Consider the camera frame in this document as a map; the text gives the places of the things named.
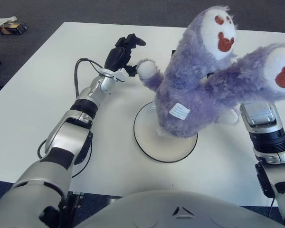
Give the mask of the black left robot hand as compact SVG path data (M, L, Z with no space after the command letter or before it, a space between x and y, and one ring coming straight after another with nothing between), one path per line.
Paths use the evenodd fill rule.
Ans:
M131 52L133 48L136 48L136 46L145 45L146 42L136 37L134 33L129 34L126 38L119 38L115 44L115 48L110 51L108 57L106 58L104 68L113 72L124 68L129 76L135 76L137 74L137 65L128 65L131 58Z

